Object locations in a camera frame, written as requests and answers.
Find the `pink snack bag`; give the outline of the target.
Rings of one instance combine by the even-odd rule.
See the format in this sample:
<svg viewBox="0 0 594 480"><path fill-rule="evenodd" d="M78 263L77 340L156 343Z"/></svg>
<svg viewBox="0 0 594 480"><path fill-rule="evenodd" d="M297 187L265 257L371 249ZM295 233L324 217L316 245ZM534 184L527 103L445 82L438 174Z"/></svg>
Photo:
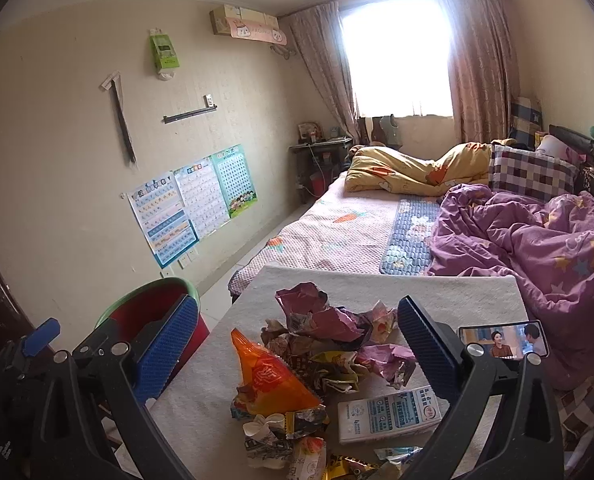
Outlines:
<svg viewBox="0 0 594 480"><path fill-rule="evenodd" d="M390 387L405 387L416 368L413 352L401 344L371 344L357 352L355 362L382 377Z"/></svg>

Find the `white blue milk carton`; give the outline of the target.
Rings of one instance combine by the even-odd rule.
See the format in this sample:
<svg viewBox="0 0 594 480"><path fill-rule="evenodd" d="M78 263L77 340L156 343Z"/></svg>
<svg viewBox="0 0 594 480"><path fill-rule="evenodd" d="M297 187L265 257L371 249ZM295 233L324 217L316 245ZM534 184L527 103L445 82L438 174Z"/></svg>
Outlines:
<svg viewBox="0 0 594 480"><path fill-rule="evenodd" d="M337 408L340 444L417 434L432 430L442 420L437 396L430 386L373 399L340 402Z"/></svg>

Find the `orange snack wrapper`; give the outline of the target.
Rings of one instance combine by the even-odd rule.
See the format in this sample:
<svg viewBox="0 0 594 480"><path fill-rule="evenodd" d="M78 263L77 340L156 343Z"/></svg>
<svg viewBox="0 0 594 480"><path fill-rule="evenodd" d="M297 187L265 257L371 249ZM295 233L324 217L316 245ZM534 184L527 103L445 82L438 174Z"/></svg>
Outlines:
<svg viewBox="0 0 594 480"><path fill-rule="evenodd" d="M237 328L232 344L241 364L242 383L236 388L235 408L249 415L269 416L317 408L321 400L276 354L249 340Z"/></svg>

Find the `purple wrapper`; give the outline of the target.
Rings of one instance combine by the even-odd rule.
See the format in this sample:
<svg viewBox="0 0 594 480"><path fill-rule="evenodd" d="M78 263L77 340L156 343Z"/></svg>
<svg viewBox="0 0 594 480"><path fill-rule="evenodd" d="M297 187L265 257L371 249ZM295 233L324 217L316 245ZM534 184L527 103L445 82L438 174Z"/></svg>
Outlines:
<svg viewBox="0 0 594 480"><path fill-rule="evenodd" d="M290 332L351 344L370 334L369 322L363 314L329 304L329 296L312 282L302 282L290 289L280 289L275 300L285 314Z"/></svg>

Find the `yellow black snack wrapper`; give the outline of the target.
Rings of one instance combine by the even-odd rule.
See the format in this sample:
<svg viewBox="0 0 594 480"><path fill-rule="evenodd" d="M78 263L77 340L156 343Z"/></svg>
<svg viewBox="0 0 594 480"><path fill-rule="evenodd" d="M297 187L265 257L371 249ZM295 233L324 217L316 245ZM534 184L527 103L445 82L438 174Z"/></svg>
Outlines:
<svg viewBox="0 0 594 480"><path fill-rule="evenodd" d="M372 476L379 466L361 462L356 458L332 453L327 460L323 479L362 480Z"/></svg>

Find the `strawberry paper wrapper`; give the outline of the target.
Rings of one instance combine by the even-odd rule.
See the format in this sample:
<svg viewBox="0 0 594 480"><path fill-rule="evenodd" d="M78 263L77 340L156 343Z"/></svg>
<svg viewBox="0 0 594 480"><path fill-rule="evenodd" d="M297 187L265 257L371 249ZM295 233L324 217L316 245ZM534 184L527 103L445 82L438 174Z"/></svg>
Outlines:
<svg viewBox="0 0 594 480"><path fill-rule="evenodd" d="M396 311L378 301L365 315L370 322L371 344L385 344L396 324Z"/></svg>

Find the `yellow bear drink carton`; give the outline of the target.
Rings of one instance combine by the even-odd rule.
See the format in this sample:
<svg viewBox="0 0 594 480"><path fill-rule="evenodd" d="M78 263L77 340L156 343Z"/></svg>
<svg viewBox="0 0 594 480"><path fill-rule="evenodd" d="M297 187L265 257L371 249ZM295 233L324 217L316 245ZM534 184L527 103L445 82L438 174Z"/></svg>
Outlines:
<svg viewBox="0 0 594 480"><path fill-rule="evenodd" d="M357 359L357 353L339 350L324 351L311 356L315 388L322 392L357 392L360 378L355 369L355 359Z"/></svg>

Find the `white strawberry snack bag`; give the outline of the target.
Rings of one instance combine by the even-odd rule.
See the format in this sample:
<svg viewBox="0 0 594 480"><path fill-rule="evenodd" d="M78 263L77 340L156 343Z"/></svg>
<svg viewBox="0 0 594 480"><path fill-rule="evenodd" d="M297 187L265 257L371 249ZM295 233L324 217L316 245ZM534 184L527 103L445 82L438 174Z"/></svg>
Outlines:
<svg viewBox="0 0 594 480"><path fill-rule="evenodd" d="M326 465L326 443L320 437L304 437L295 445L288 480L321 480Z"/></svg>

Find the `pink patterned bed sheet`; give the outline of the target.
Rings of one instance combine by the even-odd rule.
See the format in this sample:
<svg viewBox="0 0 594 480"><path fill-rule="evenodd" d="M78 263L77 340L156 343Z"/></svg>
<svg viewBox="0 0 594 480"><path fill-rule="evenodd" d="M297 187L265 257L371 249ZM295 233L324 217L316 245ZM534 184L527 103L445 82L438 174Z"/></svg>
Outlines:
<svg viewBox="0 0 594 480"><path fill-rule="evenodd" d="M264 266L274 264L351 274L419 275L431 264L428 240L439 214L431 197L383 190L348 193L344 177L296 221L265 243L229 281L241 296Z"/></svg>

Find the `pink curtain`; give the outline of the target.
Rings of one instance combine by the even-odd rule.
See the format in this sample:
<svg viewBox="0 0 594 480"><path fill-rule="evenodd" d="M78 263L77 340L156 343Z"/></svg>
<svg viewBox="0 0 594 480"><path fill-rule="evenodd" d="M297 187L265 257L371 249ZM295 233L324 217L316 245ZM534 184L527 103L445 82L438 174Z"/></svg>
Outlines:
<svg viewBox="0 0 594 480"><path fill-rule="evenodd" d="M337 124L355 142L361 141L355 92L341 30L338 2L311 6L287 18L291 36L306 69Z"/></svg>
<svg viewBox="0 0 594 480"><path fill-rule="evenodd" d="M503 139L520 91L506 0L437 0L452 30L449 84L463 142Z"/></svg>

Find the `green hanging tissue pack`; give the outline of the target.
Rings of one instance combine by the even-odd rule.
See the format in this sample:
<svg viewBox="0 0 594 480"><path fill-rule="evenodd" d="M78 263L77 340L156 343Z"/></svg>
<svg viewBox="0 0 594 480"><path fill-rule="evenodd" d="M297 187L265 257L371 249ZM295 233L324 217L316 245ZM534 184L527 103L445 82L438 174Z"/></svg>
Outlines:
<svg viewBox="0 0 594 480"><path fill-rule="evenodd" d="M149 31L149 44L158 78L164 81L175 78L180 61L170 37L161 29L152 28Z"/></svg>

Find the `left pink curtain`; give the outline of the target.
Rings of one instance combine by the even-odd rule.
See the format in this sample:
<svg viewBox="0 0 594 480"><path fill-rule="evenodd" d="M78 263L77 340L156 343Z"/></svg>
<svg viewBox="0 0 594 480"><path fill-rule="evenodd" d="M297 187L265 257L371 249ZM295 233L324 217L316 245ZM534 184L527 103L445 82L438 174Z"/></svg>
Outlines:
<svg viewBox="0 0 594 480"><path fill-rule="evenodd" d="M361 141L355 92L341 30L338 2L311 6L287 18L291 36L306 69L337 124L355 142Z"/></svg>

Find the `white chart wall poster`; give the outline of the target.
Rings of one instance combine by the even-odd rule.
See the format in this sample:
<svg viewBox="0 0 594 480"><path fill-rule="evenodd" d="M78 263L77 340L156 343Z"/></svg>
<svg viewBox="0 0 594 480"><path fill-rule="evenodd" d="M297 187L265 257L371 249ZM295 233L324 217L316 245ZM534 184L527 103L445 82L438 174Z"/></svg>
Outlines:
<svg viewBox="0 0 594 480"><path fill-rule="evenodd" d="M230 220L218 176L210 158L173 171L184 208L199 238L205 238Z"/></svg>

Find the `teal number wall poster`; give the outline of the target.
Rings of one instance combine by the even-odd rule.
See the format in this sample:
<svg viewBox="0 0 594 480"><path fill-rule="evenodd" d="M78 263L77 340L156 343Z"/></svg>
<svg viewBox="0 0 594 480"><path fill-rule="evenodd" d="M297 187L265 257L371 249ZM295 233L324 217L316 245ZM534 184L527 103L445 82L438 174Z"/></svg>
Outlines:
<svg viewBox="0 0 594 480"><path fill-rule="evenodd" d="M234 218L258 199L243 147L241 144L233 145L212 154L210 159L227 212Z"/></svg>

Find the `black wall rail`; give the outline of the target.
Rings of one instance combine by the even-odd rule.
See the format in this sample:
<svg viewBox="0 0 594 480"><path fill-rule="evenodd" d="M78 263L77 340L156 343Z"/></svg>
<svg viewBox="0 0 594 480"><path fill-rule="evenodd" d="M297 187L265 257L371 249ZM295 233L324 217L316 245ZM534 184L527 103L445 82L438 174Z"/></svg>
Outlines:
<svg viewBox="0 0 594 480"><path fill-rule="evenodd" d="M210 94L205 94L204 96L205 106L201 108L196 108L196 110L188 110L187 112L174 114L171 116L163 116L163 123L165 125L173 124L174 122L181 122L181 120L213 113L218 109L218 105L213 101L212 96Z"/></svg>

